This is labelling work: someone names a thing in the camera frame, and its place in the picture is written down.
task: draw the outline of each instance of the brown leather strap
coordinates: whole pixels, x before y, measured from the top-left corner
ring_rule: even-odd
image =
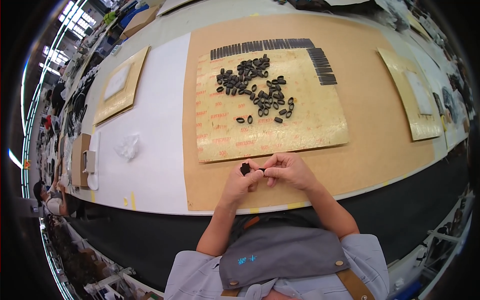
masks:
[[[257,223],[258,221],[260,221],[259,216],[253,217],[250,221],[248,221],[247,223],[245,223],[245,225],[243,225],[243,229],[247,229],[248,227],[252,226],[253,224]]]
[[[375,300],[368,287],[355,275],[352,269],[345,269],[337,272],[336,275],[347,288],[353,300]]]
[[[240,293],[241,288],[236,289],[224,289],[221,296],[236,297]]]

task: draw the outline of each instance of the hand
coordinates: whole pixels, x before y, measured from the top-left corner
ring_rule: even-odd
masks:
[[[264,173],[258,169],[260,166],[253,160],[247,159],[244,163],[250,165],[250,173],[244,176],[240,172],[242,164],[235,166],[227,178],[219,204],[234,205],[236,209],[248,192],[257,190],[258,181]]]
[[[267,185],[273,188],[279,178],[304,191],[318,184],[317,178],[297,153],[274,153],[265,163]]]
[[[65,192],[65,187],[60,181],[57,182],[57,190],[59,190],[60,192]]]

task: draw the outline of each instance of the light blue shirt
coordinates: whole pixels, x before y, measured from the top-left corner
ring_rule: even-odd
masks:
[[[365,283],[375,300],[386,299],[389,291],[385,257],[376,236],[352,234],[342,241],[352,271]],[[197,251],[181,251],[175,257],[165,289],[167,300],[242,299],[261,300],[273,288],[302,300],[350,300],[352,296],[337,275],[299,279],[274,278],[264,284],[243,287],[238,297],[220,296],[222,282],[218,272],[219,257]]]

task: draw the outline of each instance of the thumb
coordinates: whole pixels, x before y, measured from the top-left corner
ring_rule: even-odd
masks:
[[[265,169],[265,176],[267,177],[284,178],[285,175],[286,175],[285,168],[271,167],[271,168]]]
[[[264,177],[264,173],[262,170],[256,170],[253,173],[249,173],[249,176],[247,176],[248,185],[258,182],[263,177]]]

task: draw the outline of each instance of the cutting board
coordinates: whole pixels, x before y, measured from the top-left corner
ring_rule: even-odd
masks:
[[[259,117],[258,106],[249,95],[218,93],[216,76],[220,70],[233,70],[242,60],[270,58],[268,78],[253,78],[247,89],[257,85],[256,94],[268,93],[267,80],[283,75],[281,85],[285,101],[293,97],[295,107],[290,118],[280,116],[281,109],[269,109],[268,116]],[[253,117],[252,124],[247,117]],[[236,118],[242,117],[240,124]],[[283,123],[274,121],[281,117]],[[210,60],[210,53],[199,57],[196,86],[196,131],[199,162],[213,162],[241,157],[262,156],[281,151],[328,147],[349,142],[347,121],[335,85],[321,85],[306,49],[254,51]]]

